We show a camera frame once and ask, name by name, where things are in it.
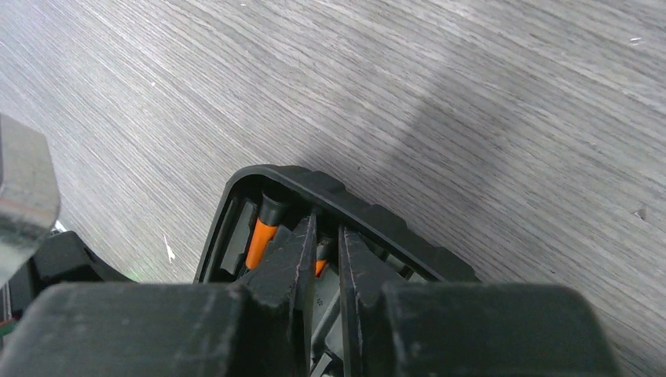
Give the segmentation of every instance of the black plastic casing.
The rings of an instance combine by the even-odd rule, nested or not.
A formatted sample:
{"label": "black plastic casing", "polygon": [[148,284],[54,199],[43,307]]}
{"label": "black plastic casing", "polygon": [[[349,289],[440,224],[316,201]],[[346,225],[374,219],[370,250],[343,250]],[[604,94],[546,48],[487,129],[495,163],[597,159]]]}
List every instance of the black plastic casing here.
{"label": "black plastic casing", "polygon": [[354,196],[330,175],[304,167],[255,165],[236,172],[225,186],[199,260],[195,283],[206,283],[210,270],[224,257],[220,241],[228,238],[232,231],[232,226],[225,224],[225,219],[231,218],[229,212],[239,210],[246,198],[260,198],[266,186],[292,191],[297,198],[294,207],[320,208],[388,250],[426,280],[479,281],[472,267],[451,251],[429,244],[414,234],[402,218],[385,207]]}

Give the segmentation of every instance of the orange component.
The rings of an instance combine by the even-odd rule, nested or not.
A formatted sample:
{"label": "orange component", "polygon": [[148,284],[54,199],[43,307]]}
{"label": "orange component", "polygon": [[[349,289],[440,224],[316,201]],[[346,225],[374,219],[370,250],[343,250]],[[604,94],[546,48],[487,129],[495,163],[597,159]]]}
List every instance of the orange component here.
{"label": "orange component", "polygon": [[324,271],[325,266],[326,266],[326,261],[317,261],[317,264],[315,265],[314,269],[314,276],[319,277],[319,275],[321,275],[321,272]]}
{"label": "orange component", "polygon": [[252,241],[250,241],[250,247],[247,249],[247,258],[245,258],[245,266],[248,269],[254,269],[259,265],[264,256],[264,251],[266,251],[266,245],[275,236],[276,232],[277,226],[268,226],[257,219]]}

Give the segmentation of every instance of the gray wood-grain surface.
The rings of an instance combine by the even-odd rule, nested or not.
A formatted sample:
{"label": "gray wood-grain surface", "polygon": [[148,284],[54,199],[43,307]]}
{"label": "gray wood-grain surface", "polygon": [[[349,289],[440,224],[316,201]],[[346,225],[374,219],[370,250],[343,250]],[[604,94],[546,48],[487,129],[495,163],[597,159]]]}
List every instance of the gray wood-grain surface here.
{"label": "gray wood-grain surface", "polygon": [[190,281],[230,175],[297,163],[483,280],[582,291],[628,375],[666,375],[665,24],[661,0],[4,0],[0,112],[139,280]]}

